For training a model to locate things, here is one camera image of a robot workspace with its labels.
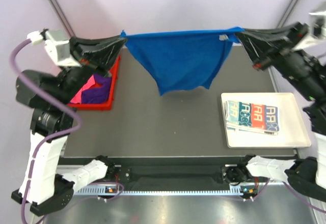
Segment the dark blue towel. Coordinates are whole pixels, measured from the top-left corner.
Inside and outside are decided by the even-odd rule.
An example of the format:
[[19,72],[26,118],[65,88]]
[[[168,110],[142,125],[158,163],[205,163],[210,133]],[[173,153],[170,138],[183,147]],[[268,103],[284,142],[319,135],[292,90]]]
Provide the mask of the dark blue towel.
[[209,89],[228,58],[240,27],[129,35],[126,47],[155,80],[161,95],[197,87]]

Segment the blue polka dot towel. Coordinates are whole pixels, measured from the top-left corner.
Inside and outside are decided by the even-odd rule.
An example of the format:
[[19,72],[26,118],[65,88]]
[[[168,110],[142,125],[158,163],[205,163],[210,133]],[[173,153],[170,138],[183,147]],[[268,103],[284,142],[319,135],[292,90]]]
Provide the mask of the blue polka dot towel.
[[252,104],[227,100],[225,102],[226,123],[228,128],[250,131],[252,124]]

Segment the beige rabbit letter towel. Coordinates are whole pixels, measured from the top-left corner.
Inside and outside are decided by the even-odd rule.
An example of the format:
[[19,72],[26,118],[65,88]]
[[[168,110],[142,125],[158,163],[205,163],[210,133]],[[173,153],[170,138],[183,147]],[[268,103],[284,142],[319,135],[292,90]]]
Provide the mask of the beige rabbit letter towel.
[[245,132],[261,133],[266,135],[278,135],[280,131],[279,126],[279,109],[276,106],[269,106],[264,104],[252,104],[252,124],[253,129]]

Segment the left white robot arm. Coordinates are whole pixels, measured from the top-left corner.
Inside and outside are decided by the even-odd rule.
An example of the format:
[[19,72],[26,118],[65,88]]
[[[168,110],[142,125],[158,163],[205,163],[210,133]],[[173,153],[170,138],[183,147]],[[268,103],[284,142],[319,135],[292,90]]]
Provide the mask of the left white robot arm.
[[[52,61],[60,68],[57,75],[35,70],[19,71],[16,56],[27,45],[44,44]],[[107,77],[118,60],[125,38],[81,39],[45,30],[32,32],[11,53],[10,62],[17,71],[16,101],[33,110],[30,125],[29,160],[25,177],[12,199],[39,217],[62,210],[74,193],[102,181],[110,184],[110,193],[119,195],[124,187],[118,182],[116,164],[97,156],[88,164],[65,174],[57,173],[61,150],[69,134],[81,123],[71,100],[95,74]]]

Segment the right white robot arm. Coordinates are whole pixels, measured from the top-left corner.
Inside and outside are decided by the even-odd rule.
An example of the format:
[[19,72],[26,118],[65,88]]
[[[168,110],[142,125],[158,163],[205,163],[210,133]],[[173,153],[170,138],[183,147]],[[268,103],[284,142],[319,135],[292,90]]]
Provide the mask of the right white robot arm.
[[325,201],[325,65],[305,52],[305,48],[325,42],[322,25],[315,29],[295,22],[277,29],[244,29],[235,36],[255,70],[274,67],[307,101],[303,111],[309,116],[318,143],[317,156],[278,160],[248,154],[225,172],[235,182],[264,177],[282,181],[295,193]]

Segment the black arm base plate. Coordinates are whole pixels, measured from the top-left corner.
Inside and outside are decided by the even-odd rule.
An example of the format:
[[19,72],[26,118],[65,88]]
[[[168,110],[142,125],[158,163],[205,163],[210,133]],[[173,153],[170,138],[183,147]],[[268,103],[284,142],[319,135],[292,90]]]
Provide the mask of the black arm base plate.
[[120,183],[125,190],[218,190],[251,181],[245,157],[104,157],[97,182]]

